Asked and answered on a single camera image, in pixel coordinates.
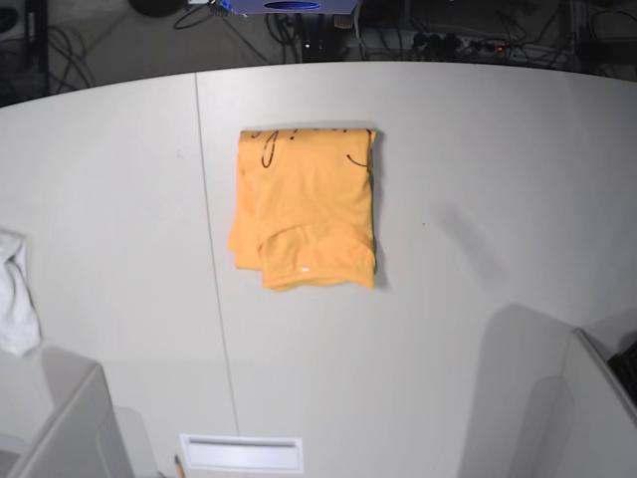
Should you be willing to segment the white box right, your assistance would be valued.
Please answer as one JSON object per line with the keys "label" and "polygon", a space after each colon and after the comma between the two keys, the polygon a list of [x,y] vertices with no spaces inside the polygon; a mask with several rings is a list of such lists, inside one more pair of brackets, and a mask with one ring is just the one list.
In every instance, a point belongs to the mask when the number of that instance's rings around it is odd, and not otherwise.
{"label": "white box right", "polygon": [[636,408],[582,331],[568,342],[555,410],[555,477],[634,477]]}

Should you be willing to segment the white box left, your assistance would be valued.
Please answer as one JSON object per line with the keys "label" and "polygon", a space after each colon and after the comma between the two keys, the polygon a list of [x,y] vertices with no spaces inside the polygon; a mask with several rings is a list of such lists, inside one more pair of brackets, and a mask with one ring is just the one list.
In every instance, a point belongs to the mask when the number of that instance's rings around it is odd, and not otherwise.
{"label": "white box left", "polygon": [[55,347],[1,354],[1,475],[134,475],[97,361]]}

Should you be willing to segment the white label plate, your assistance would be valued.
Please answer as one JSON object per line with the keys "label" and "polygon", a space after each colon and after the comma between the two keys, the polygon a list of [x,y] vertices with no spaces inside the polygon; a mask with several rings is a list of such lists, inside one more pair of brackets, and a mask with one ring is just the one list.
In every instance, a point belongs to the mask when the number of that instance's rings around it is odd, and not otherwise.
{"label": "white label plate", "polygon": [[300,438],[179,435],[186,465],[201,471],[303,474]]}

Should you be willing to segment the yellow T-shirt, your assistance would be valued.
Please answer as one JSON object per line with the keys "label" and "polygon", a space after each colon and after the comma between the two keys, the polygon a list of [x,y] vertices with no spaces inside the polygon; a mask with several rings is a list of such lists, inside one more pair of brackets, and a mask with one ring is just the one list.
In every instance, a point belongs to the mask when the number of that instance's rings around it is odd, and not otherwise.
{"label": "yellow T-shirt", "polygon": [[374,286],[372,149],[367,128],[244,130],[228,248],[265,288]]}

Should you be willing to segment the white cloth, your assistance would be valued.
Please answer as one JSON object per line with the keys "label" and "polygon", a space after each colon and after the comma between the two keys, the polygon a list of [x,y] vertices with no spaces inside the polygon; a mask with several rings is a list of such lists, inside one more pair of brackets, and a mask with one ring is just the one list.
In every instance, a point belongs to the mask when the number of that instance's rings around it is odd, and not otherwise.
{"label": "white cloth", "polygon": [[41,343],[39,317],[28,283],[26,242],[1,231],[1,350],[23,357]]}

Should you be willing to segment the pencil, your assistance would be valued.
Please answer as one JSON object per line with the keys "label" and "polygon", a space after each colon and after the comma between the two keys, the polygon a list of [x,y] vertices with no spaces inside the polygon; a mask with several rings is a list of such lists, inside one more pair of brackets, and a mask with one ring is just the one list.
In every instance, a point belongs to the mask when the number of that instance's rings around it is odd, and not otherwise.
{"label": "pencil", "polygon": [[179,459],[179,457],[177,455],[174,455],[174,465],[175,465],[175,470],[176,470],[176,474],[178,478],[185,478],[185,472],[183,469],[183,466],[181,464],[181,461]]}

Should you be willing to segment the white box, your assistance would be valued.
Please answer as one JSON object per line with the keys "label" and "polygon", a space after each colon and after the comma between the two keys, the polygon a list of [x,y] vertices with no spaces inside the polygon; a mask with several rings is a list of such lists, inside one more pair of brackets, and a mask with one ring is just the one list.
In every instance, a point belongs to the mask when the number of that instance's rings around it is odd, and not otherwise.
{"label": "white box", "polygon": [[134,475],[97,361],[55,347],[1,354],[1,475]]}
{"label": "white box", "polygon": [[634,477],[636,408],[582,331],[568,342],[555,410],[555,477]]}

